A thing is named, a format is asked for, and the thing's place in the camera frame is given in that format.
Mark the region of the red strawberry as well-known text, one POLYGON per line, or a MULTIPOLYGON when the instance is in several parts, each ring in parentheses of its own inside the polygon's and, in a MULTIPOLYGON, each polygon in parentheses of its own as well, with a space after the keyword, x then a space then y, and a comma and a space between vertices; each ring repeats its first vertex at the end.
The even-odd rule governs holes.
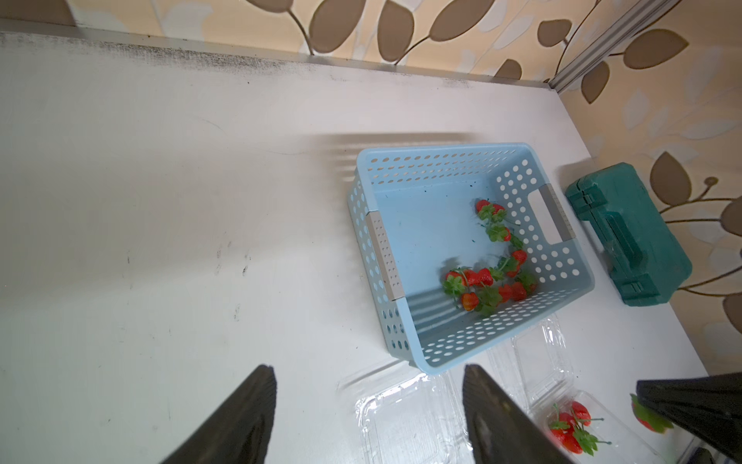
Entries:
POLYGON ((631 394, 631 401, 635 418, 650 431, 664 434, 666 431, 674 428, 674 424, 671 421, 641 405, 639 398, 635 394, 631 394))

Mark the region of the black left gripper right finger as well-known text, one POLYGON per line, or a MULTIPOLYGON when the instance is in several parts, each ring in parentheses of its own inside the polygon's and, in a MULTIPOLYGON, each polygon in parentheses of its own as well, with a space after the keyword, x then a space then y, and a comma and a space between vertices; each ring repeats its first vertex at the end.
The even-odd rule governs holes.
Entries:
POLYGON ((465 366, 462 399, 476 463, 570 461, 480 365, 465 366))

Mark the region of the packed red strawberries cluster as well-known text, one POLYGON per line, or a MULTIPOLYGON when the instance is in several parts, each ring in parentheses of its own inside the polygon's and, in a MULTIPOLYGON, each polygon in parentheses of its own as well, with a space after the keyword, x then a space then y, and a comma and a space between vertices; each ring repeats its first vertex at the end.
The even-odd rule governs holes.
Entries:
POLYGON ((589 431, 589 427, 596 421, 602 421, 602 418, 594 418, 580 402, 572 401, 565 407, 555 404, 554 412, 554 417, 549 419, 548 429, 564 450, 594 456, 600 445, 611 444, 589 431))

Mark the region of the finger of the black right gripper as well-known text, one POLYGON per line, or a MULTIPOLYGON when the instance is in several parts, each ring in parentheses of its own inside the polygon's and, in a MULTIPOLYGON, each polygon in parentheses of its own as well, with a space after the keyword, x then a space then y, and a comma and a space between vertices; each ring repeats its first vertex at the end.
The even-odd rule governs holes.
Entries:
POLYGON ((741 461, 741 374, 640 380, 639 404, 741 461))

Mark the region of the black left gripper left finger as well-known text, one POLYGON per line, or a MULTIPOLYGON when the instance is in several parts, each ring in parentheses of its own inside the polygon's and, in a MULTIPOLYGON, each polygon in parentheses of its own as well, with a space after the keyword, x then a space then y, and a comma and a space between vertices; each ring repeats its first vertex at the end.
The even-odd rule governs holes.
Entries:
POLYGON ((249 377, 174 450, 166 463, 263 463, 276 414, 274 369, 258 365, 249 377))

